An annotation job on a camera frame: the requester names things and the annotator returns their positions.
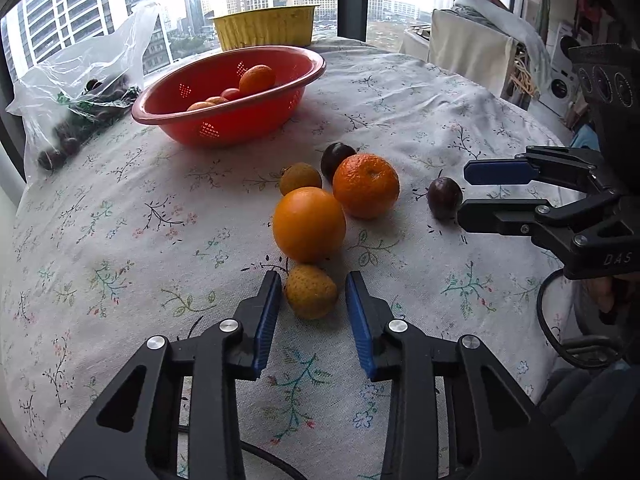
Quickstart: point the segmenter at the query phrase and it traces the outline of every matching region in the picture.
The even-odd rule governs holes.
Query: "red colander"
[[[196,101],[237,88],[252,66],[276,73],[273,88],[200,110],[185,111]],[[131,114],[142,124],[157,124],[188,146],[220,147],[257,139],[282,126],[293,114],[305,86],[326,68],[319,54],[295,46],[252,46],[229,50],[185,65],[140,94]]]

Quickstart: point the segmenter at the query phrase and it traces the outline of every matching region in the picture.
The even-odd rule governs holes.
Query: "tablecloth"
[[[310,479],[378,478],[390,383],[370,383],[358,364],[344,304],[352,269],[396,317],[446,339],[475,333],[534,400],[542,392],[554,354],[533,306],[557,259],[524,237],[466,234],[434,220],[426,188],[442,174],[466,198],[573,201],[575,193],[544,184],[472,187],[463,179],[468,160],[558,139],[526,112],[421,60],[339,38],[311,48],[326,73],[273,135],[192,150],[126,117],[24,193],[2,294],[2,365],[25,450],[42,470],[149,336],[186,338],[194,324],[198,335],[254,295],[266,270],[286,280],[294,264],[270,223],[280,171],[298,161],[318,167],[337,140],[384,156],[398,171],[400,197],[384,218],[348,219],[342,251],[322,263],[340,287],[331,314],[299,320],[284,301],[262,378],[238,382],[241,437]],[[549,291],[546,314],[558,330],[570,296],[567,283]],[[284,478],[254,457],[245,464],[249,479]],[[187,474],[184,443],[178,471]]]

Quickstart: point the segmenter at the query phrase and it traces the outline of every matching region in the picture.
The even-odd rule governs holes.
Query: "mandarin orange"
[[[299,187],[278,202],[271,227],[276,244],[286,256],[311,264],[340,248],[346,221],[330,193],[317,187]]]
[[[253,95],[268,90],[276,83],[276,73],[266,65],[256,65],[247,70],[238,83],[242,95]]]
[[[396,170],[381,156],[357,153],[334,174],[334,196],[356,218],[372,219],[392,208],[400,194]]]

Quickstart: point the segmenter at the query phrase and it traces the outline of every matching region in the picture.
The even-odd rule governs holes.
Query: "clear plastic bag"
[[[157,18],[158,4],[142,2],[113,34],[64,48],[14,83],[6,110],[22,116],[28,183],[129,112],[143,89],[142,56]]]

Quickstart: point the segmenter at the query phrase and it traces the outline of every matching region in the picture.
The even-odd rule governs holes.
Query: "washing machine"
[[[540,96],[540,102],[547,108],[555,112],[560,117],[564,117],[573,102],[575,94],[580,86],[578,76],[574,72],[574,67],[569,59],[568,51],[574,46],[584,46],[591,44],[591,36],[580,31],[577,38],[572,36],[572,26],[567,22],[561,22],[558,26],[556,36],[556,46],[551,56],[551,85],[546,92]]]
[[[575,73],[558,71],[553,67],[551,67],[551,77],[551,86],[540,96],[540,102],[560,117],[564,117],[580,83]]]

